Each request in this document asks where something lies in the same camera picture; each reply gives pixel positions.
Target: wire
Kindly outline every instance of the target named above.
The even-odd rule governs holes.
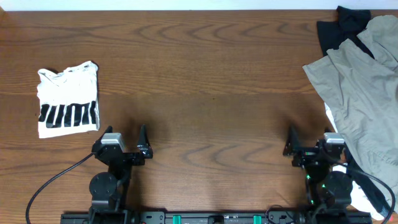
[[[61,173],[55,175],[54,177],[52,177],[50,180],[48,180],[45,184],[43,184],[43,186],[41,186],[41,188],[39,188],[36,193],[32,196],[32,198],[30,199],[29,203],[27,204],[26,207],[26,212],[25,212],[25,218],[26,218],[26,223],[27,224],[31,224],[30,219],[29,219],[29,210],[30,210],[30,206],[32,206],[33,201],[35,200],[35,198],[37,197],[37,195],[46,187],[48,186],[48,184],[50,184],[51,182],[53,182],[55,179],[57,179],[58,177],[62,176],[63,174],[65,174],[68,171],[71,171],[73,168],[75,168],[76,166],[82,164],[83,162],[85,162],[87,159],[89,159],[92,155],[94,155],[93,153],[90,153],[88,156],[86,156],[84,159],[80,160],[79,162],[77,162],[75,165],[67,168],[66,170],[62,171]]]
[[[266,211],[266,218],[268,219],[268,221],[269,221],[271,224],[276,224],[276,223],[274,223],[273,221],[269,220],[269,218],[268,218],[268,211],[269,211],[272,207],[274,207],[274,206],[278,206],[278,207],[283,208],[283,206],[281,206],[281,205],[271,205],[271,206],[267,209],[267,211]],[[295,222],[294,218],[293,218],[287,211],[285,211],[285,213],[286,213],[286,215],[287,215],[289,218],[291,218],[291,219],[293,220],[292,223],[294,223],[294,222]]]
[[[395,205],[396,205],[396,196],[394,195],[394,192],[391,190],[391,188],[386,183],[384,183],[382,180],[378,179],[377,177],[374,177],[374,176],[372,176],[370,174],[367,174],[367,173],[365,173],[365,172],[363,172],[361,170],[357,170],[357,169],[348,167],[347,165],[342,164],[342,163],[334,160],[327,153],[325,153],[325,155],[326,155],[326,158],[330,162],[334,162],[335,164],[341,165],[341,166],[343,166],[343,167],[345,167],[345,168],[347,168],[347,169],[349,169],[349,170],[351,170],[351,171],[353,171],[353,172],[355,172],[357,174],[361,174],[361,175],[363,175],[365,177],[369,177],[370,179],[373,179],[373,180],[377,181],[379,184],[381,184],[383,187],[385,187],[388,190],[388,192],[391,194],[391,208],[388,211],[387,216],[384,218],[383,222],[381,223],[381,224],[386,224],[390,220],[390,217],[391,217],[392,213],[394,212],[394,208],[395,208]]]

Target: black print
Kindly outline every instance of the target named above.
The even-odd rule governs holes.
[[[91,116],[91,123],[96,124],[95,120],[95,105],[96,102],[92,101],[91,102],[91,107],[90,107],[90,116]],[[88,119],[88,107],[90,106],[90,103],[85,103],[83,105],[78,104],[78,103],[72,103],[67,106],[66,113],[64,115],[63,111],[65,109],[65,105],[60,105],[57,118],[55,120],[54,124],[54,118],[55,118],[55,112],[57,111],[57,106],[51,106],[50,113],[47,117],[47,120],[45,119],[47,116],[47,112],[49,112],[50,105],[44,104],[42,105],[42,108],[40,110],[40,116],[39,116],[39,122],[45,122],[45,126],[47,128],[61,128],[62,126],[62,118],[63,120],[63,126],[64,127],[71,127],[72,126],[72,108],[75,108],[75,115],[74,115],[74,120],[73,120],[73,126],[79,126],[80,121],[81,124],[89,124],[90,120]]]

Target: green connector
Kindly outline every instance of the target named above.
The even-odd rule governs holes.
[[[253,216],[253,223],[254,224],[261,224],[261,216],[260,215]]]
[[[173,224],[181,224],[181,216],[180,215],[173,216]]]

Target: wooden table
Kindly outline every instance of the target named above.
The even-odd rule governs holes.
[[[377,11],[376,14],[398,12]],[[305,204],[304,172],[282,157],[290,124],[330,126],[302,66],[322,57],[316,21],[335,11],[10,12],[0,26],[0,223],[24,223],[32,194],[90,153],[107,125],[153,160],[133,169],[137,209],[265,210]],[[40,68],[99,66],[98,132],[39,139]],[[32,223],[87,211],[92,158],[35,200]]]

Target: black cloth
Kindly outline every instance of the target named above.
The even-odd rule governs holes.
[[[356,170],[363,171],[359,165],[355,162],[353,156],[349,152],[349,150],[345,150],[345,156],[348,163],[348,167]],[[369,177],[365,177],[361,174],[357,174],[355,172],[347,169],[347,175],[351,176],[353,180],[362,188],[365,195],[368,197],[368,200],[373,205],[376,211],[386,217],[388,211],[390,210],[389,204],[386,202],[386,198],[381,193],[381,191],[374,185],[374,183],[369,179]]]
[[[337,12],[338,21],[317,22],[318,38],[323,56],[327,55],[327,50],[337,50],[343,41],[350,39],[363,52],[374,58],[372,52],[356,37],[365,30],[366,25],[371,20],[371,11],[351,10],[338,6]]]

